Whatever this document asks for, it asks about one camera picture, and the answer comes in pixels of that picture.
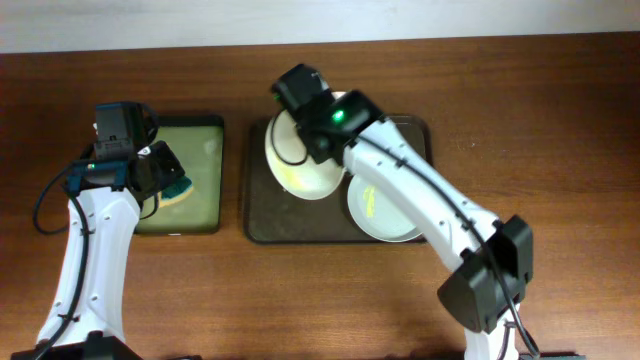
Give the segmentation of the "cream white plate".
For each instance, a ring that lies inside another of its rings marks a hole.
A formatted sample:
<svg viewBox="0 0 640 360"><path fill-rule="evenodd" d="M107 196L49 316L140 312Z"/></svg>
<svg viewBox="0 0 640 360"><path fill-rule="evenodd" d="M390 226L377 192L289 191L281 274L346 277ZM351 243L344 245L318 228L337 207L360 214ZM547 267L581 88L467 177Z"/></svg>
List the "cream white plate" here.
<svg viewBox="0 0 640 360"><path fill-rule="evenodd" d="M286 110L269 122L265 154L277 182L290 194L304 200L331 195L342 182L345 170L333 159L317 164L298 137L295 122Z"/></svg>

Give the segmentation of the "pink plate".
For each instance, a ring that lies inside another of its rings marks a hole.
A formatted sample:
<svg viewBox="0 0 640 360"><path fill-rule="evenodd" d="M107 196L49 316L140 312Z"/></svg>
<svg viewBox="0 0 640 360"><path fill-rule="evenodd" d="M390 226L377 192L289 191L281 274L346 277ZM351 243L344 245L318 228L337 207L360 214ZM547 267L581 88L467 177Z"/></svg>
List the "pink plate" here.
<svg viewBox="0 0 640 360"><path fill-rule="evenodd" d="M328 105L330 109L336 111L338 108L342 108L345 104L346 100L346 91L335 91L331 93L331 97L329 98Z"/></svg>

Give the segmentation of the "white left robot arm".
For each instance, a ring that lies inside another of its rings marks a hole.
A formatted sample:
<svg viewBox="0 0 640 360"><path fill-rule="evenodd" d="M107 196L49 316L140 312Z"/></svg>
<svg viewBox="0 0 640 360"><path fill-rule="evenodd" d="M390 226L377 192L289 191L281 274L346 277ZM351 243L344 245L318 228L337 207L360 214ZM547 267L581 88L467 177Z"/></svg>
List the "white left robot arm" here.
<svg viewBox="0 0 640 360"><path fill-rule="evenodd" d="M68 241L54 302L34 349L15 359L134 359L122 323L129 245L141 203L184 175L164 141L63 171Z"/></svg>

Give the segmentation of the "green yellow sponge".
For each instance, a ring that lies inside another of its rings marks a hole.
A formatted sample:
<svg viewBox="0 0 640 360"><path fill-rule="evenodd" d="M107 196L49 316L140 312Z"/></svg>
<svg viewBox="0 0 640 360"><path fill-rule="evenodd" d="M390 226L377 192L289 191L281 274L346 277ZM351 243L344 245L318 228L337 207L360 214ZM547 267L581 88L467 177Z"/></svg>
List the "green yellow sponge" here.
<svg viewBox="0 0 640 360"><path fill-rule="evenodd" d="M193 181L189 177L183 176L160 192L159 207L177 204L189 197L193 190Z"/></svg>

